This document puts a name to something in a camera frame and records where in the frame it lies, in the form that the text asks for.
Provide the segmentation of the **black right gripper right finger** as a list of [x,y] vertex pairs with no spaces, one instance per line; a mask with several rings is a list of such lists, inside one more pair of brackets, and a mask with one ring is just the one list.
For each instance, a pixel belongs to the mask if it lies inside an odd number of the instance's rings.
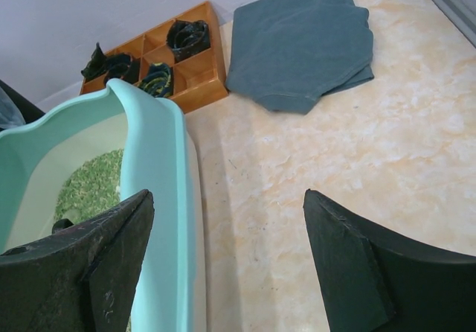
[[307,190],[306,230],[331,331],[474,331],[475,257],[406,237]]

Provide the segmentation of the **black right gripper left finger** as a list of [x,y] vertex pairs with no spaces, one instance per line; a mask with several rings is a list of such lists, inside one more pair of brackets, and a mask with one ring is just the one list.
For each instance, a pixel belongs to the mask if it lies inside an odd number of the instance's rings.
[[142,190],[1,255],[2,331],[125,331],[154,219]]

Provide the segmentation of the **black litter scoop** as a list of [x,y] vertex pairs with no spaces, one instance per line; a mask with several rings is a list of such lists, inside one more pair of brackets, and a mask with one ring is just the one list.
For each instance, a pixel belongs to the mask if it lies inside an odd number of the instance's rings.
[[57,232],[62,231],[63,229],[67,229],[69,227],[72,227],[74,225],[73,222],[71,222],[68,218],[62,218],[58,221],[56,221],[51,229],[52,234],[56,234]]

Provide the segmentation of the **teal plastic litter box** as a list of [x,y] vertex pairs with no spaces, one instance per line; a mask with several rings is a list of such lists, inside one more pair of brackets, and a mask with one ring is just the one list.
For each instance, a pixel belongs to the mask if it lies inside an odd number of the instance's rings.
[[51,235],[65,181],[88,160],[118,149],[120,203],[148,190],[154,208],[126,330],[205,331],[196,148],[179,106],[135,86],[81,95],[1,133],[1,255]]

